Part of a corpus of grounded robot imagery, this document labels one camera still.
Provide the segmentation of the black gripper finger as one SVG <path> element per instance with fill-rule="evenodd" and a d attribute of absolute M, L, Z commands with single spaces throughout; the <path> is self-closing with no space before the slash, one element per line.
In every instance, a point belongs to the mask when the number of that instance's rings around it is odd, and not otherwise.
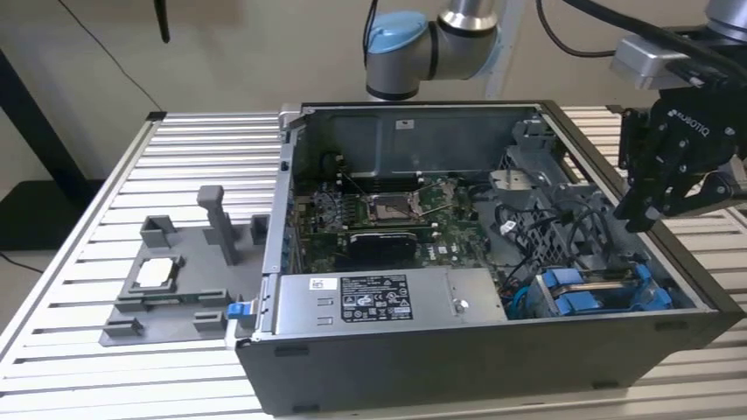
<path fill-rule="evenodd" d="M 613 216 L 631 233 L 647 232 L 664 212 L 664 196 L 679 172 L 687 140 L 671 129 L 651 129 L 645 136 L 624 137 L 623 163 L 628 189 Z"/>
<path fill-rule="evenodd" d="M 688 194 L 693 178 L 683 178 L 664 195 L 663 214 L 667 217 L 709 213 L 733 203 L 733 177 L 723 171 L 709 172 L 695 194 Z"/>

